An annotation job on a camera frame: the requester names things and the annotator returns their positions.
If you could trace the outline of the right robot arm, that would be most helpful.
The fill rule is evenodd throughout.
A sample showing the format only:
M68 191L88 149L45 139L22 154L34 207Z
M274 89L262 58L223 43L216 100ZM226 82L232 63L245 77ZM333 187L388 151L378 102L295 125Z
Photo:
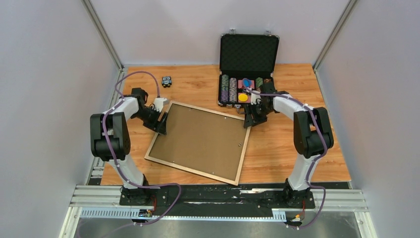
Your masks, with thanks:
M245 90L251 96L250 103L244 106L245 128L266 122L271 112L281 113L293 122L293 142L298 157L285 182L283 200L287 206L295 207L313 187L313 171L334 144L327 109L304 104L286 91L275 91L271 82L263 83L260 90L252 90L250 85L250 80L245 79Z

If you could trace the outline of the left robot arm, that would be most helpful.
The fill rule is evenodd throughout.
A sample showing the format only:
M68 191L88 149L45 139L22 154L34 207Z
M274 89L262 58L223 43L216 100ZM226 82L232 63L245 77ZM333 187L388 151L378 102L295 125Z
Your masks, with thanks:
M148 204L152 192L145 175L134 164L130 155L131 140L127 121L140 119L143 126L158 134L166 134L167 114L163 108L169 100L158 96L147 106L148 94L141 88L134 88L129 95L123 95L117 103L100 114L90 116L90 138L93 156L109 163L123 181L121 193L140 205Z

